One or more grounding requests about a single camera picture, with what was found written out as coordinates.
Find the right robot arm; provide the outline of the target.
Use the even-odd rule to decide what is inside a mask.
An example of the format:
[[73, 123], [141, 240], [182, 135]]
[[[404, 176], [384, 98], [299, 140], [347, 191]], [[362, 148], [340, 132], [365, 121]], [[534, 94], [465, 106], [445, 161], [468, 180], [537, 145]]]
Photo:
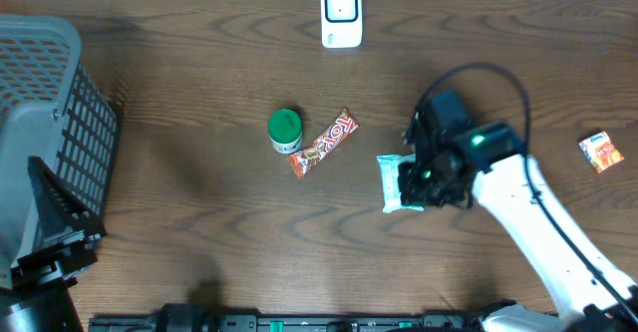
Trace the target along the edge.
[[505, 229], [542, 281], [555, 315], [507, 302], [484, 331], [634, 331], [637, 284], [591, 242], [505, 122], [483, 126], [453, 91], [421, 99], [405, 133], [400, 199], [423, 207], [477, 203]]

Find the green lid white jar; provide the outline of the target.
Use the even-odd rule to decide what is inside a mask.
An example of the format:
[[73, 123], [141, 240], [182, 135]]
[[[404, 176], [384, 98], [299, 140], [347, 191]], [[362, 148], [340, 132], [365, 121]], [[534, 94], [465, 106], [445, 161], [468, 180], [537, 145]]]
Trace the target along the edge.
[[294, 111], [289, 109], [275, 111], [268, 120], [267, 128], [273, 148], [278, 153], [291, 155], [301, 148], [302, 121]]

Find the orange chocolate bar wrapper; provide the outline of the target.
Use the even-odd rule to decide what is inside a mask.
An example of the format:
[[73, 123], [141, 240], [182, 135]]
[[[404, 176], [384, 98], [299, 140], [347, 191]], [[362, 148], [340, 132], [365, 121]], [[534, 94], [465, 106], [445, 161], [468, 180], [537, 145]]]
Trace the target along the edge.
[[290, 155], [288, 160], [295, 175], [303, 179], [316, 165], [335, 150], [360, 127], [352, 113], [344, 108], [341, 114], [309, 147]]

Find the light blue wet wipes pack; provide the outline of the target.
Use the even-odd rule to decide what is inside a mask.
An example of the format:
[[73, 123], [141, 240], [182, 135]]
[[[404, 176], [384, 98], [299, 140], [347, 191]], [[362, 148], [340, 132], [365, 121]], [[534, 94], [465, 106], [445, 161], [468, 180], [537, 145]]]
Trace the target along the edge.
[[422, 206], [406, 205], [401, 203], [401, 194], [399, 190], [399, 165], [402, 163], [413, 163], [415, 155], [399, 156], [384, 155], [377, 156], [377, 162], [380, 168], [382, 191], [383, 191], [383, 212], [392, 213], [396, 210], [409, 209], [416, 211], [424, 211]]

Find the orange Kleenex tissue pack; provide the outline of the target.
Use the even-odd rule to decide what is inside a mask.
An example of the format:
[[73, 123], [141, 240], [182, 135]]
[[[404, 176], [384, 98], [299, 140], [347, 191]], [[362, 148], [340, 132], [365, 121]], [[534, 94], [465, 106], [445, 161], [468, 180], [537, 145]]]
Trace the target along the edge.
[[612, 143], [609, 135], [601, 131], [579, 142], [585, 157], [598, 173], [615, 166], [624, 160], [622, 154]]

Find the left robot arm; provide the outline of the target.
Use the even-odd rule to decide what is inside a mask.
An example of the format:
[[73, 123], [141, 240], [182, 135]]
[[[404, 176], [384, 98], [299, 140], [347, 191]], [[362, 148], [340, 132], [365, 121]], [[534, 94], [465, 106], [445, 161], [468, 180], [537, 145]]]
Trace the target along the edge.
[[1, 289], [3, 331], [80, 331], [69, 288], [97, 261], [95, 243], [107, 235], [102, 219], [64, 187], [39, 157], [28, 158], [38, 213], [37, 231], [53, 242], [17, 259]]

